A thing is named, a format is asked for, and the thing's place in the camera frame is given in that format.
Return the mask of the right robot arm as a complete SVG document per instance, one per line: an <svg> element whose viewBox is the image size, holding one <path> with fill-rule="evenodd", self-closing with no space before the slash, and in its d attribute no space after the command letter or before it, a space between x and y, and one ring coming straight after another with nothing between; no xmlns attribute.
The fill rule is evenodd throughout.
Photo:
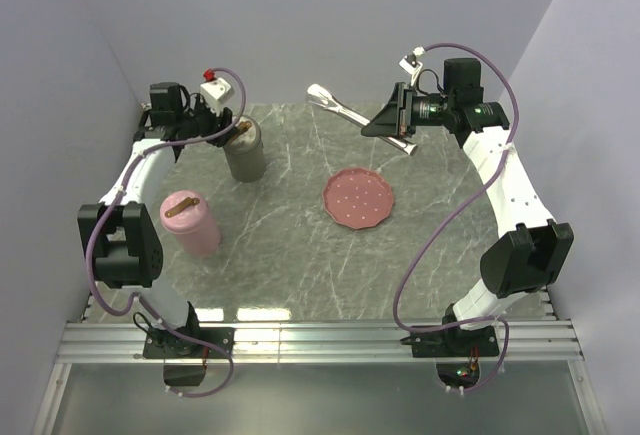
<svg viewBox="0 0 640 435"><path fill-rule="evenodd" d="M365 126L364 136L410 136L420 126L443 126L473 167L487 196L498 240L481 256L480 279L449 307L441 341L455 355L477 340L475 330L493 323L514 302L556 282L574 233L544 206L524 169L514 144L515 117L497 102L484 99L482 61L453 58L444 62L436 92L418 87L424 69L417 55L401 60L410 83L399 82L384 108Z"/></svg>

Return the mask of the grey cylindrical container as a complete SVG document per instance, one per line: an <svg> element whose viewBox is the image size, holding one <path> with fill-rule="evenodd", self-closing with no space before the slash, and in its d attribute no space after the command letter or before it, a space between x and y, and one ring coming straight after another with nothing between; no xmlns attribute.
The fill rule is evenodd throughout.
<svg viewBox="0 0 640 435"><path fill-rule="evenodd" d="M223 150L234 180L253 183L264 176L267 163L262 142L253 145L227 144Z"/></svg>

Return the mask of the grey round lid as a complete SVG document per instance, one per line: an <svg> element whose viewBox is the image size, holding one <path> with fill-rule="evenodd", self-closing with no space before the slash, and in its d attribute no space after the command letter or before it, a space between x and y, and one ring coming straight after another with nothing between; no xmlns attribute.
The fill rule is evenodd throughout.
<svg viewBox="0 0 640 435"><path fill-rule="evenodd" d="M262 140L259 124L249 116L242 116L235 129L236 131L223 146L223 149L228 153L248 153L254 150Z"/></svg>

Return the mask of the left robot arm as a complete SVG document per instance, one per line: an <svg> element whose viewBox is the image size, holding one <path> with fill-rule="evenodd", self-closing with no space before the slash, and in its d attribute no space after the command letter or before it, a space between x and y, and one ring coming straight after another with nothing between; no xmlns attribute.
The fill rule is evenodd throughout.
<svg viewBox="0 0 640 435"><path fill-rule="evenodd" d="M94 302L113 317L132 316L153 347L173 356L206 343L193 305L161 279L163 247L148 206L186 146L221 146L237 133L241 114L227 106L235 92L246 92L243 83L219 75L195 93L176 82L151 85L124 169L77 215Z"/></svg>

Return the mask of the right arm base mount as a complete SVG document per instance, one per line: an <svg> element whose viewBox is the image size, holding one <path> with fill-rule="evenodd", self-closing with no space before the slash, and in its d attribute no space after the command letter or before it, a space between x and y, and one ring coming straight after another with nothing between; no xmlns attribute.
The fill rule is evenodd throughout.
<svg viewBox="0 0 640 435"><path fill-rule="evenodd" d="M436 332L410 332L400 340L414 359L436 359L436 374L446 391L474 391L502 368L504 356L492 326L465 330L458 326ZM490 374L482 379L480 360L496 357Z"/></svg>

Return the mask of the metal tongs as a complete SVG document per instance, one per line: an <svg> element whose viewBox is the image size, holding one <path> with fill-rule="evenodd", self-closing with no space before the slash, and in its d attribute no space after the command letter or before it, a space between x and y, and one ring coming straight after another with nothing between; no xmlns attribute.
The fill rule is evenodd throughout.
<svg viewBox="0 0 640 435"><path fill-rule="evenodd" d="M368 118L342 104L329 90L319 84L312 84L307 88L306 101L323 111L338 115L360 128L370 123Z"/></svg>

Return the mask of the pink round lid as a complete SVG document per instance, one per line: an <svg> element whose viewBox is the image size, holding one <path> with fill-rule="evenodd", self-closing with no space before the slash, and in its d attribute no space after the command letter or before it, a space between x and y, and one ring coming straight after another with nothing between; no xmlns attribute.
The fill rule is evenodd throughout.
<svg viewBox="0 0 640 435"><path fill-rule="evenodd" d="M187 233L199 222L202 208L201 196L196 192L176 191L162 201L160 221L172 233Z"/></svg>

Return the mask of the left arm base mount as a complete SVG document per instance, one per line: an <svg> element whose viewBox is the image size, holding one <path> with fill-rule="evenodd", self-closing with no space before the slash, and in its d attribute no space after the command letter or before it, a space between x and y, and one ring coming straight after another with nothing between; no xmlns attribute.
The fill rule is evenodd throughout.
<svg viewBox="0 0 640 435"><path fill-rule="evenodd" d="M224 355L208 346L189 342L166 330L147 331L143 349L145 360L160 360L163 379L171 388L195 388L201 385L207 372L207 362L223 359Z"/></svg>

